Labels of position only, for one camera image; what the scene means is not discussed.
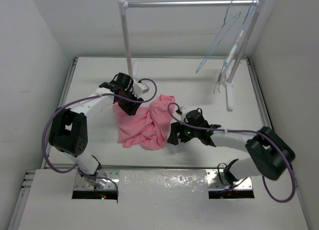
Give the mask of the pink t shirt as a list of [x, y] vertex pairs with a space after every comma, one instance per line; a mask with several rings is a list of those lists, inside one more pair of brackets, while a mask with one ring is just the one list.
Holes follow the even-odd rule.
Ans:
[[148, 107], [139, 107], [134, 116], [127, 115], [115, 104], [113, 109], [119, 128], [117, 142], [124, 148], [133, 145], [151, 151], [164, 148], [172, 121], [167, 107], [174, 101], [174, 96], [162, 94]]

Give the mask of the blue wire hanger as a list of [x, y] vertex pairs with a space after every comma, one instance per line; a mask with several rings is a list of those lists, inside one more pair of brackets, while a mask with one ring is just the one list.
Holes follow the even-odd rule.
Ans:
[[211, 57], [212, 54], [216, 51], [217, 47], [224, 40], [224, 38], [228, 35], [228, 32], [232, 29], [233, 25], [236, 23], [236, 21], [240, 17], [240, 15], [241, 15], [240, 11], [237, 12], [236, 14], [232, 15], [231, 17], [228, 17], [228, 12], [229, 12], [230, 8], [232, 7], [234, 1], [235, 0], [232, 0], [230, 2], [230, 4], [228, 5], [227, 10], [225, 12], [222, 26], [221, 26], [220, 30], [218, 31], [217, 35], [215, 36], [214, 40], [212, 41], [212, 43], [208, 47], [204, 58], [200, 62], [199, 66], [197, 67], [197, 69], [195, 71], [196, 74], [198, 74], [200, 72], [200, 70], [203, 68], [204, 64], [207, 62], [209, 57]]

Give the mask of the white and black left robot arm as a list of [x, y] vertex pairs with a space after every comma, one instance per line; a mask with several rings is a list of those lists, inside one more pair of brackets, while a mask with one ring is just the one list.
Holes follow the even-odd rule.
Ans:
[[127, 74], [118, 73], [110, 82], [100, 84], [87, 98], [56, 111], [49, 144], [72, 157], [84, 173], [94, 175], [100, 164], [87, 150], [89, 120], [113, 104], [117, 104], [125, 115], [133, 116], [144, 103], [142, 95], [148, 91], [146, 84]]

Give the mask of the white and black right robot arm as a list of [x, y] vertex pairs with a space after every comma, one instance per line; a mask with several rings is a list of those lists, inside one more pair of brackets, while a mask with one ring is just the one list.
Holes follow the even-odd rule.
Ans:
[[263, 176], [277, 180], [296, 157], [294, 151], [269, 127], [257, 132], [223, 131], [221, 125], [210, 125], [202, 109], [177, 109], [180, 120], [171, 124], [167, 142], [172, 145], [197, 138], [205, 146], [227, 147], [249, 154], [246, 159], [234, 159], [223, 169], [223, 180], [233, 184], [240, 179]]

